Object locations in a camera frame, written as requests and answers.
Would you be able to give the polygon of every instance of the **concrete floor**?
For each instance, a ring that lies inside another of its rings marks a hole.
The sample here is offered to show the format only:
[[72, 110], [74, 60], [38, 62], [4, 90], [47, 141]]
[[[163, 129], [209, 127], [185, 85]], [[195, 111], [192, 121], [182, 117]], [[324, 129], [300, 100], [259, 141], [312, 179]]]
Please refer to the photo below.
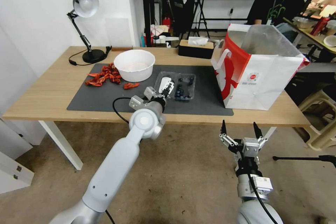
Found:
[[[0, 223], [48, 223], [74, 205], [126, 124], [61, 122], [59, 128], [84, 162], [76, 171], [46, 136], [18, 161], [35, 172], [30, 187], [0, 195]], [[253, 137], [252, 127], [228, 127], [233, 138]], [[108, 210], [117, 224], [235, 223], [240, 200], [232, 154], [219, 127], [165, 125], [143, 140], [140, 156]], [[336, 148], [329, 148], [329, 154]], [[336, 219], [336, 169], [330, 163], [273, 161], [272, 156], [317, 156], [291, 128], [279, 128], [260, 153], [260, 170], [272, 180], [270, 203], [284, 223]], [[106, 215], [102, 224], [109, 224]]]

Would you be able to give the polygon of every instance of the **shopping bag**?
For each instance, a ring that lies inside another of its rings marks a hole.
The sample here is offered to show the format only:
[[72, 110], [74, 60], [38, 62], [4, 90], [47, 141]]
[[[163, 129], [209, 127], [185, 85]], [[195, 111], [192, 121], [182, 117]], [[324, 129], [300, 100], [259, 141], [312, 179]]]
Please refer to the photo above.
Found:
[[232, 24], [211, 63], [226, 108], [268, 110], [309, 61], [274, 26]]

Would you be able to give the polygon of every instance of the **desk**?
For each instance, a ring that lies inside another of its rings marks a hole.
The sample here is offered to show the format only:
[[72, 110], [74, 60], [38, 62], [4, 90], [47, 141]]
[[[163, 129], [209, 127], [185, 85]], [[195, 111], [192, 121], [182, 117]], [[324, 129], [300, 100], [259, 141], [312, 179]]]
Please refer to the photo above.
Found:
[[[67, 106], [92, 68], [91, 65], [73, 66], [68, 62], [70, 55], [83, 49], [84, 47], [69, 47], [3, 115], [6, 120], [38, 120], [75, 168], [79, 170], [82, 168], [82, 161], [54, 121], [124, 122], [113, 112], [67, 110]], [[208, 59], [178, 56], [176, 48], [141, 49], [153, 53], [156, 58], [155, 63], [158, 65], [211, 65]], [[215, 49], [214, 56], [219, 57], [219, 52], [220, 49]], [[111, 51], [102, 63], [113, 62], [119, 53]], [[81, 54], [72, 59], [80, 63]], [[223, 119], [230, 125], [252, 125], [256, 121], [259, 126], [272, 127], [268, 135], [275, 130], [276, 126], [305, 127], [310, 125], [286, 92], [279, 96], [268, 111], [233, 110], [233, 112], [233, 116], [166, 114], [166, 123], [220, 126]], [[131, 113], [121, 113], [121, 115], [130, 118]]]
[[284, 21], [289, 24], [295, 31], [297, 31], [299, 34], [294, 40], [293, 44], [296, 46], [301, 39], [302, 35], [306, 36], [307, 38], [313, 40], [316, 44], [318, 44], [320, 47], [328, 50], [328, 52], [332, 54], [336, 54], [336, 47], [329, 47], [326, 44], [324, 44], [323, 40], [326, 37], [325, 35], [318, 35], [318, 36], [313, 36], [310, 34], [313, 28], [308, 28], [308, 29], [301, 29], [298, 28], [293, 22], [290, 20], [284, 18]]

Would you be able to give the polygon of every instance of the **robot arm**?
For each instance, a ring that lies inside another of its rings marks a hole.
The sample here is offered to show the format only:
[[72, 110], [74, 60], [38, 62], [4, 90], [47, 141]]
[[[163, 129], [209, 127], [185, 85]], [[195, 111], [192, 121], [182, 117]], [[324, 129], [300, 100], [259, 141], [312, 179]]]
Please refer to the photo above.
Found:
[[129, 122], [130, 131], [119, 139], [91, 179], [83, 198], [72, 208], [59, 213], [50, 224], [96, 224], [116, 195], [130, 169], [139, 156], [139, 143], [143, 138], [156, 139], [166, 121], [163, 115], [166, 97], [174, 83], [165, 80], [161, 93], [147, 87], [146, 101], [133, 96], [130, 107], [136, 111]]
[[[238, 178], [238, 197], [242, 200], [242, 205], [238, 210], [238, 224], [283, 224], [278, 213], [267, 203], [268, 194], [273, 191], [271, 180], [263, 177], [258, 169], [258, 153], [267, 138], [263, 138], [262, 132], [256, 123], [253, 123], [256, 138], [232, 139], [226, 133], [225, 121], [223, 120], [219, 139], [235, 154], [238, 163], [236, 176]], [[271, 220], [266, 213], [265, 207], [274, 219]]]

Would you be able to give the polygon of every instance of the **light stand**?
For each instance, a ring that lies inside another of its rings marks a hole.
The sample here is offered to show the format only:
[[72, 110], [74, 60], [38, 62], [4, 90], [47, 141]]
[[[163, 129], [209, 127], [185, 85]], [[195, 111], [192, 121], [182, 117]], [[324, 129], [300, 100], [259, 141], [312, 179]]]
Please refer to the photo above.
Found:
[[67, 14], [87, 48], [87, 52], [83, 54], [83, 61], [87, 63], [97, 63], [102, 61], [107, 57], [107, 53], [102, 50], [91, 49], [91, 43], [79, 30], [75, 23], [75, 18], [78, 16], [83, 18], [93, 16], [97, 12], [98, 6], [98, 0], [73, 0], [73, 10]]
[[320, 155], [317, 157], [277, 157], [273, 156], [273, 160], [310, 160], [310, 161], [322, 161], [322, 162], [330, 162], [332, 163], [336, 168], [336, 157], [333, 155]]

